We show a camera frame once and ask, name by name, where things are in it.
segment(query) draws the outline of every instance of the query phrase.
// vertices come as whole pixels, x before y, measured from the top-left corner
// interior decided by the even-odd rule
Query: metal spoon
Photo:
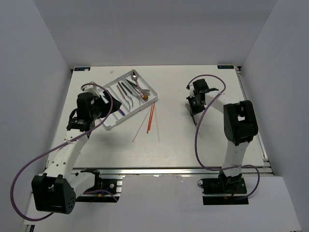
[[[131,72],[131,79],[132,79],[132,81],[135,81],[135,83],[136,83],[136,85],[137,85],[137,88],[138,88],[138,90],[140,91],[140,96],[143,98],[143,97],[144,97],[144,94],[143,94],[143,92],[141,91],[141,88],[140,88],[139,83],[137,82],[138,77],[137,77],[137,75],[136,75],[136,73],[135,73],[134,71]]]

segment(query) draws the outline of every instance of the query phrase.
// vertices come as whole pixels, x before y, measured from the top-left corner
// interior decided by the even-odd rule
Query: orange stick
[[[150,115],[149,115],[149,122],[148,122],[148,128],[147,128],[147,134],[150,131],[151,122],[153,120],[153,114],[154,114],[155,104],[153,103],[151,105]]]

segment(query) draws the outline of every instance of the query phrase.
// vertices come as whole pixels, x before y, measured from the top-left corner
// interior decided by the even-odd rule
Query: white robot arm
[[[204,79],[193,82],[190,96],[191,116],[201,113],[220,92],[216,88],[209,88]],[[211,105],[224,115],[224,132],[228,139],[225,160],[218,183],[222,189],[234,189],[241,181],[241,165],[249,143],[258,133],[258,126],[251,101],[237,101],[221,94]]]
[[[96,87],[87,86],[78,95],[77,108],[72,111],[64,140],[68,145],[60,148],[56,158],[42,175],[36,175],[31,182],[35,206],[38,211],[69,214],[76,198],[87,189],[98,189],[99,171],[85,169],[71,174],[74,164],[88,141],[95,120],[104,118],[110,110],[111,101],[104,101]],[[112,113],[121,103],[112,97]]]

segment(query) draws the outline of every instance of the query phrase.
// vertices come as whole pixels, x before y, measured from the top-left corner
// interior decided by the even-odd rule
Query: cable
[[[64,147],[64,146],[68,145],[68,144],[71,143],[71,142],[74,142],[74,141],[78,140],[79,138],[81,138],[81,137],[83,137],[83,136],[89,134],[90,132],[92,132],[93,130],[95,130],[95,129],[98,128],[99,126],[101,126],[101,125],[105,122],[105,120],[108,118],[108,116],[111,114],[111,112],[112,112],[113,101],[112,101],[112,96],[111,96],[111,94],[110,94],[104,87],[102,87],[102,86],[100,86],[100,85],[98,85],[98,84],[96,84],[96,83],[87,83],[87,84],[82,85],[81,88],[83,88],[83,87],[85,87],[85,86],[88,86],[88,85],[97,86],[97,87],[103,89],[105,92],[107,92],[107,94],[109,95],[110,100],[111,100],[111,101],[110,101],[110,102],[111,102],[110,110],[108,111],[108,113],[107,113],[107,115],[105,116],[105,118],[104,118],[99,124],[97,124],[94,128],[92,128],[92,129],[90,129],[90,130],[88,130],[88,131],[86,131],[86,132],[84,132],[84,133],[82,133],[82,134],[80,134],[80,135],[78,135],[78,136],[76,136],[76,137],[74,137],[74,138],[68,140],[68,141],[65,142],[65,143],[62,143],[62,144],[60,144],[60,145],[58,145],[58,146],[56,146],[56,147],[50,149],[49,151],[46,151],[46,152],[40,154],[40,155],[37,156],[36,158],[34,158],[34,159],[32,159],[31,161],[29,161],[28,163],[26,163],[26,164],[18,171],[18,173],[16,174],[16,176],[15,176],[15,178],[13,179],[12,184],[11,184],[10,199],[11,199],[11,204],[12,204],[13,209],[15,210],[15,212],[17,212],[17,214],[18,214],[20,217],[22,217],[23,219],[25,219],[25,220],[28,220],[28,221],[41,221],[41,220],[44,220],[44,219],[48,218],[48,217],[51,216],[53,213],[50,213],[50,214],[48,214],[48,215],[46,215],[46,216],[44,216],[44,217],[41,217],[41,218],[30,218],[30,217],[27,217],[26,215],[24,215],[22,212],[20,212],[20,210],[17,208],[16,203],[15,203],[15,200],[14,200],[14,187],[15,187],[16,181],[17,181],[17,179],[19,178],[20,174],[21,174],[30,164],[32,164],[33,162],[37,161],[38,159],[40,159],[40,158],[42,158],[42,157],[48,155],[49,153],[51,153],[51,152],[53,152],[53,151],[56,151],[57,149],[60,149],[60,148],[62,148],[62,147]]]
[[[110,192],[108,192],[107,190],[102,190],[102,189],[99,189],[99,190],[93,190],[93,191],[88,191],[88,192],[84,192],[84,194],[93,194],[93,193],[98,193],[98,192],[105,192],[107,194],[109,194],[111,197],[113,197],[113,199],[118,202],[117,198],[115,198],[114,195],[112,195]]]
[[[209,102],[209,104],[206,106],[206,108],[205,108],[205,110],[203,111],[202,116],[201,116],[201,118],[200,118],[200,120],[199,120],[199,122],[198,122],[198,124],[197,124],[197,130],[196,130],[196,132],[195,132],[195,138],[194,138],[194,150],[195,150],[196,159],[197,159],[199,165],[200,165],[202,168],[204,168],[204,169],[206,169],[206,170],[208,170],[208,171],[224,171],[224,170],[229,170],[229,169],[233,169],[233,168],[238,168],[239,166],[231,166],[231,167],[226,167],[226,168],[212,168],[212,167],[206,167],[204,164],[202,164],[201,160],[200,160],[199,157],[198,157],[198,153],[197,153],[197,136],[198,136],[198,130],[199,130],[199,127],[200,127],[200,125],[201,125],[201,122],[202,122],[202,120],[203,120],[203,118],[204,118],[204,116],[205,116],[207,110],[210,108],[210,106],[211,106],[211,105],[220,97],[220,95],[226,90],[226,84],[225,84],[225,82],[224,82],[220,77],[215,76],[215,75],[211,75],[211,74],[203,74],[203,75],[199,75],[199,76],[194,77],[194,78],[188,83],[187,88],[190,88],[189,85],[192,83],[192,81],[194,81],[195,79],[197,79],[197,78],[199,78],[199,77],[202,77],[202,76],[212,76],[212,77],[218,79],[219,81],[221,81],[221,83],[223,84],[224,88],[223,88],[223,90],[220,91],[220,93],[218,93],[218,94],[211,100],[211,102]],[[253,189],[247,196],[245,196],[245,197],[243,197],[243,198],[237,198],[237,200],[242,200],[242,199],[244,199],[244,198],[247,198],[247,197],[251,196],[251,195],[256,191],[256,189],[257,189],[257,187],[258,187],[258,185],[259,185],[259,183],[260,183],[260,172],[259,172],[259,170],[257,169],[257,167],[255,167],[255,166],[253,166],[253,165],[251,165],[251,164],[246,164],[246,165],[242,165],[242,166],[241,166],[241,168],[248,168],[248,167],[252,167],[252,168],[254,168],[254,169],[256,170],[256,172],[257,172],[257,182],[256,182],[256,185],[255,185],[254,189]]]

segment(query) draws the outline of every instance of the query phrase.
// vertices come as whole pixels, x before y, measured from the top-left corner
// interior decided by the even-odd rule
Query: white wall
[[[74,66],[242,65],[277,0],[34,0]]]
[[[51,144],[70,71],[32,0],[4,0],[0,7],[0,230],[17,232],[22,218],[10,203],[17,171]],[[26,211],[32,177],[26,169],[15,189]]]
[[[309,232],[309,1],[278,0],[243,65],[271,165]]]

